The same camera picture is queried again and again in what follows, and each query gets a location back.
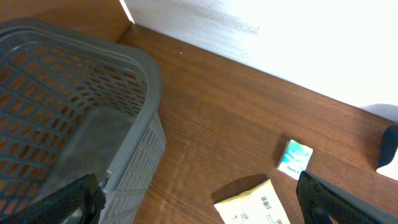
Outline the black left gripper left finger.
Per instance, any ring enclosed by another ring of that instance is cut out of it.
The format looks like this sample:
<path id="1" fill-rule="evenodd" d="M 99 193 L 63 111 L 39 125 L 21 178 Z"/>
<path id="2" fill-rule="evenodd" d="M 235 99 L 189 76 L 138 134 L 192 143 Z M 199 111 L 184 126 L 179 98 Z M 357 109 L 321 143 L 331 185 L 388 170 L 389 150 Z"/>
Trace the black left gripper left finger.
<path id="1" fill-rule="evenodd" d="M 106 197 L 96 176 L 87 174 L 1 220 L 8 224 L 98 223 Z"/>

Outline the green tissue pack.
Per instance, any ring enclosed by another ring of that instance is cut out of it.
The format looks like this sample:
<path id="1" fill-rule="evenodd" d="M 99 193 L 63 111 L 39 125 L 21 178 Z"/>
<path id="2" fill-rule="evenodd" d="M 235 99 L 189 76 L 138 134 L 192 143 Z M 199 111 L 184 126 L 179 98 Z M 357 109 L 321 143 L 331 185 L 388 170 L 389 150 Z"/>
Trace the green tissue pack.
<path id="1" fill-rule="evenodd" d="M 306 171 L 312 154 L 312 148 L 291 139 L 285 145 L 276 169 L 299 180 L 301 172 Z"/>

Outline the cream foil pouch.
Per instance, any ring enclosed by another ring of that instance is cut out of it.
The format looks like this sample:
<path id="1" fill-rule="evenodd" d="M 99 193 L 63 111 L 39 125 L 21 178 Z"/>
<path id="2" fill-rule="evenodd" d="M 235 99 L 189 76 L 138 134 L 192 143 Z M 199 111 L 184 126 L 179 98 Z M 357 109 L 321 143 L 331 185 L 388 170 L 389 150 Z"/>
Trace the cream foil pouch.
<path id="1" fill-rule="evenodd" d="M 270 179 L 213 206 L 225 224 L 290 224 Z"/>

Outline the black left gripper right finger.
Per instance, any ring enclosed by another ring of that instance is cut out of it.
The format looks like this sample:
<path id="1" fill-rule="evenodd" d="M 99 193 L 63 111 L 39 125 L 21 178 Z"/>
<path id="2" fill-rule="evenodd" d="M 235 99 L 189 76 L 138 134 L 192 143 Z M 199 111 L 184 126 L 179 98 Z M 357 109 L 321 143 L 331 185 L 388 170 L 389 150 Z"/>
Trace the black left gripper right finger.
<path id="1" fill-rule="evenodd" d="M 397 217 L 303 171 L 296 194 L 305 223 L 397 223 Z"/>

